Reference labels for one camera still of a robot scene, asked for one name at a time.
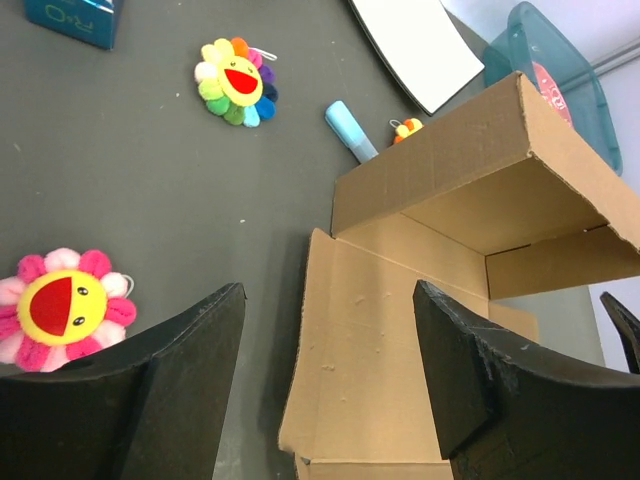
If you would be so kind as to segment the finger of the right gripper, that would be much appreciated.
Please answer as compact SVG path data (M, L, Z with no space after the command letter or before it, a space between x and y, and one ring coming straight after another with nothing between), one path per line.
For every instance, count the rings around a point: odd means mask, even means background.
M600 301L618 332L629 371L638 374L639 319L609 292L603 292Z

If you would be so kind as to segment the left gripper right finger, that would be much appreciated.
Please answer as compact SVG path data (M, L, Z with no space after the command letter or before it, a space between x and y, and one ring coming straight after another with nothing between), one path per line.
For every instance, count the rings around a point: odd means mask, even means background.
M636 479L639 377L560 354L420 281L439 448L457 479Z

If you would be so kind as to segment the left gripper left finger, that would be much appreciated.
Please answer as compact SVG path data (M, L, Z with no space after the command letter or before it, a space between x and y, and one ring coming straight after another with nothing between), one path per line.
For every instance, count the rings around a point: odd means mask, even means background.
M5 479L209 479L245 318L230 283L51 373L1 380Z

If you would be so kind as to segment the brown cardboard box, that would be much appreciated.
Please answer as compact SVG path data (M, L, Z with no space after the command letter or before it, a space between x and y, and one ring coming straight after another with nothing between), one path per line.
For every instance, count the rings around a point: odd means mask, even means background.
M505 299L638 272L638 196L513 73L337 180L332 229L310 239L279 446L301 479L457 479L417 283L539 344Z

